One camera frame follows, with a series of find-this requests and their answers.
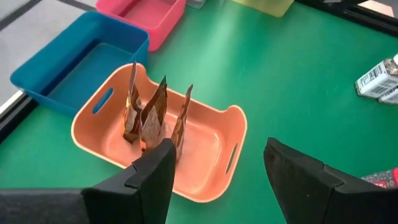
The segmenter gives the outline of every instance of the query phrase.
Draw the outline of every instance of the red object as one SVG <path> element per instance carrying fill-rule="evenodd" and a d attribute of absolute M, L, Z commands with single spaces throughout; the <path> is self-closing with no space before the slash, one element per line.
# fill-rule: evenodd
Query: red object
<path fill-rule="evenodd" d="M 186 0 L 98 0 L 98 12 L 144 29 L 157 50 L 182 17 Z"/>

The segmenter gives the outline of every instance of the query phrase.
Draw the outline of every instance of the white box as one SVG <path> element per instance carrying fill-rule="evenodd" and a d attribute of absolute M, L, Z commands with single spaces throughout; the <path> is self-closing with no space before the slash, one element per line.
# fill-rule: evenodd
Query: white box
<path fill-rule="evenodd" d="M 379 98 L 380 103 L 398 104 L 398 87 L 395 87 Z"/>
<path fill-rule="evenodd" d="M 398 86 L 398 77 L 387 74 L 384 62 L 380 62 L 355 82 L 358 95 L 371 98 L 379 98 L 396 86 Z"/>

